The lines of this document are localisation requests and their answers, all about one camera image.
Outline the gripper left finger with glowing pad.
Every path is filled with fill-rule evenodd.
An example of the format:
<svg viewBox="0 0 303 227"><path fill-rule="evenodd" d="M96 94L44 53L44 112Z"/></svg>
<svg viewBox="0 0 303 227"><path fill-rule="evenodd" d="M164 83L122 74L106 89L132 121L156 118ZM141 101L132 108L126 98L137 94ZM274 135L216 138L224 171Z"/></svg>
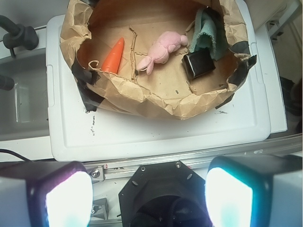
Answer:
<svg viewBox="0 0 303 227"><path fill-rule="evenodd" d="M86 227L92 203L92 179L81 162L0 164L2 227Z"/></svg>

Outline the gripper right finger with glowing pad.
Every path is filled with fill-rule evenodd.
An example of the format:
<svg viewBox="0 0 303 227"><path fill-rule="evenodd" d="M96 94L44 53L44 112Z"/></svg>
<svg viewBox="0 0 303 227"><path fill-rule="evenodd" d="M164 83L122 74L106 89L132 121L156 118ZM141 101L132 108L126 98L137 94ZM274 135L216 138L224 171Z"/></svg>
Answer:
<svg viewBox="0 0 303 227"><path fill-rule="evenodd" d="M301 227L303 158L217 156L206 175L205 201L216 227Z"/></svg>

